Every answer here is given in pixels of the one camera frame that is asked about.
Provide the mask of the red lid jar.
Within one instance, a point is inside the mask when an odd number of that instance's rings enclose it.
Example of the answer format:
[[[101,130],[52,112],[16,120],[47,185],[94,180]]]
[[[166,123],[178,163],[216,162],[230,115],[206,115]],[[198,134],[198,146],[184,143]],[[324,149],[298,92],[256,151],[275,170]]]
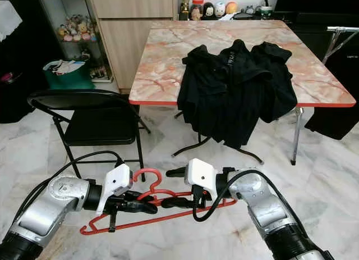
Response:
[[[204,0],[191,0],[190,19],[200,21],[203,16]]]

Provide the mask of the white round toy head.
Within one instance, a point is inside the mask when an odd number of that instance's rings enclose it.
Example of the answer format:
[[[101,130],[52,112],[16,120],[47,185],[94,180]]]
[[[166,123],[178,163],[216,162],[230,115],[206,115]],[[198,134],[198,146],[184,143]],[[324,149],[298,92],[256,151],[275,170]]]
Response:
[[[222,18],[226,15],[226,5],[223,2],[218,2],[214,4],[214,14],[216,18]]]

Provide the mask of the glass display cabinet with figurines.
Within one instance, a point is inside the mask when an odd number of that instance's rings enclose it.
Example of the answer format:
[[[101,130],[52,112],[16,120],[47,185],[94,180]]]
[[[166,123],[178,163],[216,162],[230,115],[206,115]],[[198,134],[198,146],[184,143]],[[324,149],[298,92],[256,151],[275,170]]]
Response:
[[[65,60],[85,61],[92,81],[112,83],[112,75],[90,0],[39,0]]]

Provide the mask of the silver metal clothes rack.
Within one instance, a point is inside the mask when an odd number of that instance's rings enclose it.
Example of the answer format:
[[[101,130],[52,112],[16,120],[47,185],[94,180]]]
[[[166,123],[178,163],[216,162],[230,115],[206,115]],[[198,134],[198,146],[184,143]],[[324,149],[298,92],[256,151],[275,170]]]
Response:
[[[330,38],[330,44],[328,45],[328,49],[321,60],[323,64],[326,64],[326,61],[329,57],[334,54],[336,51],[340,50],[346,43],[351,41],[354,37],[359,35],[359,28],[356,27],[345,27],[345,26],[328,26],[326,27],[326,31],[332,32],[332,37]],[[338,43],[339,37],[343,33],[351,33],[346,39],[340,43]]]

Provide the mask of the black shelf unit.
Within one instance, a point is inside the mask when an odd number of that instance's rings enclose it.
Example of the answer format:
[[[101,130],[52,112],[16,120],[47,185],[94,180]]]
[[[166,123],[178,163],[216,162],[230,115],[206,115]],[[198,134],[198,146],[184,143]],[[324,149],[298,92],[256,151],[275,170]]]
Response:
[[[22,19],[20,26],[0,42],[1,122],[16,123],[33,111],[31,93],[49,88],[43,74],[47,62],[63,53],[39,0],[8,0]]]

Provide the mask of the marble folding table red edge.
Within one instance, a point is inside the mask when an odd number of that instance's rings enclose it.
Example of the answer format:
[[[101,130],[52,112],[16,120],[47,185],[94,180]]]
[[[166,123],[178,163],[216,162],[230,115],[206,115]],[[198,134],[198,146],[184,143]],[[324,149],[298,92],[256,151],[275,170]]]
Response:
[[[248,48],[262,42],[292,52],[287,67],[297,96],[296,129],[290,163],[295,165],[305,108],[351,108],[354,96],[337,80],[306,44],[280,20],[154,21],[129,93],[134,105],[176,105],[185,70],[182,58],[200,45],[217,54],[236,39]]]

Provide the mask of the black shirt green logo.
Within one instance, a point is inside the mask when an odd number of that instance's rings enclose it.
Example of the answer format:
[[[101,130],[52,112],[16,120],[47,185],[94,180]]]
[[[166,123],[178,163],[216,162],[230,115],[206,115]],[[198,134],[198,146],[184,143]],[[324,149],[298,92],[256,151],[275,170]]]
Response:
[[[264,108],[264,94],[272,73],[257,65],[245,42],[237,39],[217,55],[213,79],[222,84],[218,124],[213,137],[230,148],[248,143]]]

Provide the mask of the wooden cabinet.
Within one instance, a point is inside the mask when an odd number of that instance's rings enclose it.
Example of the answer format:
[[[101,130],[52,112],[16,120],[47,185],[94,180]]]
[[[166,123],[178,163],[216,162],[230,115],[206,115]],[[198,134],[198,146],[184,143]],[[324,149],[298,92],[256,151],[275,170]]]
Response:
[[[89,0],[111,72],[121,93],[129,93],[156,20],[174,20],[178,0]]]

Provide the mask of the white cloth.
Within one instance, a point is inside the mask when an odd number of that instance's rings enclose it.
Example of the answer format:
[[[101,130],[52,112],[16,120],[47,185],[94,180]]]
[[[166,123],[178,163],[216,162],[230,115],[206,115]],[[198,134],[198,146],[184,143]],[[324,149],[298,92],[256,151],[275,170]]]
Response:
[[[8,0],[0,0],[0,41],[10,36],[21,24],[22,19]]]

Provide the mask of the green box white contents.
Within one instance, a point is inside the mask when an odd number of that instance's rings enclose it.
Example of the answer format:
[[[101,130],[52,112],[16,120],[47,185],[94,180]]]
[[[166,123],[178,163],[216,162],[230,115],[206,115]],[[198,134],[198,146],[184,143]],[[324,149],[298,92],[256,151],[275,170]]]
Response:
[[[84,61],[51,61],[44,65],[43,74],[51,90],[95,89]]]

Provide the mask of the black folding chair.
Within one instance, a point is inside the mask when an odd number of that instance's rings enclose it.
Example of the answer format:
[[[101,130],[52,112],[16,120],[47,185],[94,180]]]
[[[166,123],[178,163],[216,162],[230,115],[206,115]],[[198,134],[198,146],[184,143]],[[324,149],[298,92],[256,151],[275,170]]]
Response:
[[[139,157],[135,161],[145,166],[140,130],[149,128],[128,95],[103,89],[51,89],[26,100],[52,116],[69,159],[74,159],[71,147],[136,144]]]

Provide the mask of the red plastic hanger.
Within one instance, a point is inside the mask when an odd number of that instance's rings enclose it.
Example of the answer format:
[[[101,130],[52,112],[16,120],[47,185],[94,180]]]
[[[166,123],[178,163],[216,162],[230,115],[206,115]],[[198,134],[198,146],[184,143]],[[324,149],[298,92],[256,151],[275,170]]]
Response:
[[[157,180],[154,181],[151,185],[149,185],[149,190],[144,192],[144,194],[147,194],[147,195],[152,194],[154,196],[155,200],[152,201],[151,204],[154,204],[155,206],[157,206],[157,208],[162,208],[162,206],[160,206],[162,199],[174,198],[174,197],[189,199],[188,197],[193,195],[192,191],[180,191],[179,193],[175,193],[175,191],[157,188],[157,186],[161,184],[163,178],[162,178],[162,174],[158,170],[156,170],[156,168],[141,168],[140,170],[138,170],[137,173],[133,174],[133,181],[137,181],[145,173],[151,173],[151,174],[157,176]],[[190,208],[184,209],[183,212],[168,215],[168,216],[163,216],[163,217],[154,217],[154,218],[146,220],[146,221],[129,222],[127,224],[123,224],[120,226],[116,225],[115,232],[123,230],[123,229],[128,229],[129,227],[145,226],[145,225],[148,225],[148,224],[151,224],[154,222],[169,221],[169,220],[175,219],[177,217],[190,216],[192,214],[191,202],[192,202],[192,199],[190,199]],[[107,216],[110,219],[110,215],[108,214],[108,208],[105,208],[102,214],[94,217],[92,220],[90,220],[88,222],[88,224],[86,226],[83,226],[80,229],[79,233],[82,235],[95,235],[95,234],[105,234],[105,232],[109,232],[108,231],[109,227],[105,227],[104,229],[98,229],[95,226],[96,222],[104,219]]]

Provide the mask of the black eared toy head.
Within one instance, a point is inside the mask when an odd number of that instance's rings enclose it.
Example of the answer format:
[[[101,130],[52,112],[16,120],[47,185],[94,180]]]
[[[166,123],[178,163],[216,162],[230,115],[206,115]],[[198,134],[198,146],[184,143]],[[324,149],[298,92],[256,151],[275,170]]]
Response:
[[[210,2],[204,3],[202,8],[203,8],[203,13],[202,13],[202,16],[201,16],[201,20],[215,20],[215,19],[217,19],[216,15],[215,15],[215,7],[213,6],[212,3],[210,3]]]

